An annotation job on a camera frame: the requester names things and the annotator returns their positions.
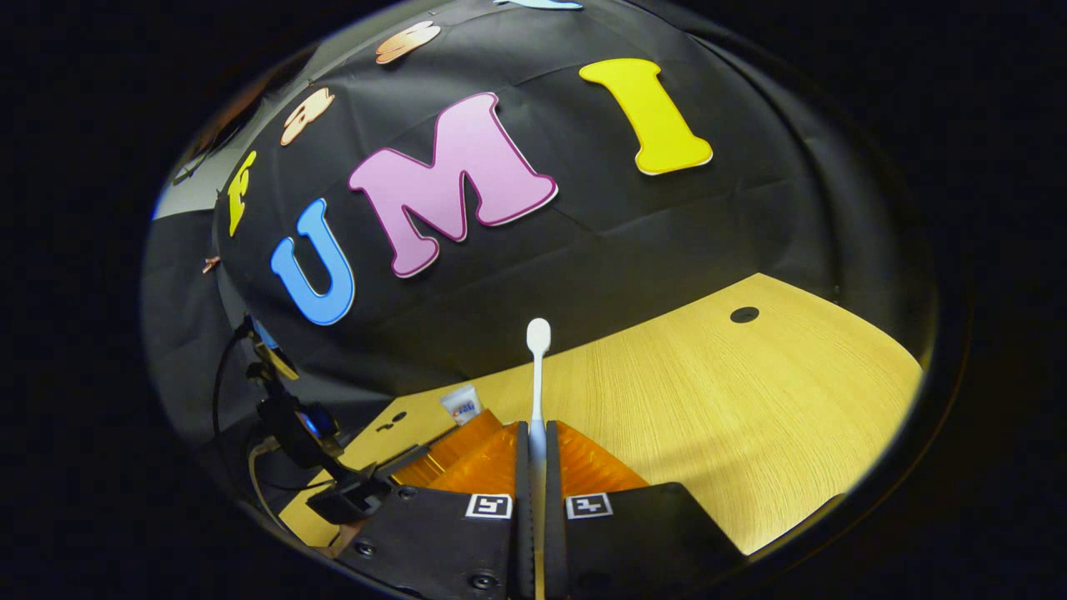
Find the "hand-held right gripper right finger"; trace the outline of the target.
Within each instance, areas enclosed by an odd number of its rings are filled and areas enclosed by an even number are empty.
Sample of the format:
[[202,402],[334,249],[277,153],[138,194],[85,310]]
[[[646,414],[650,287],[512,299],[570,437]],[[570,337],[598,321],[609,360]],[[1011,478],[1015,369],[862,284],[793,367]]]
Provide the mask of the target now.
[[546,599],[692,599],[747,566],[681,481],[566,493],[563,423],[545,428]]

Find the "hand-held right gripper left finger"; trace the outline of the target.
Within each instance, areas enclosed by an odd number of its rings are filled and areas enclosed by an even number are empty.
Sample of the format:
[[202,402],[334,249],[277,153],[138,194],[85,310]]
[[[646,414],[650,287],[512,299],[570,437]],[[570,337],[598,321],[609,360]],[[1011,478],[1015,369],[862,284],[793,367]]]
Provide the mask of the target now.
[[396,487],[336,562],[401,599],[534,599],[528,426],[510,492]]

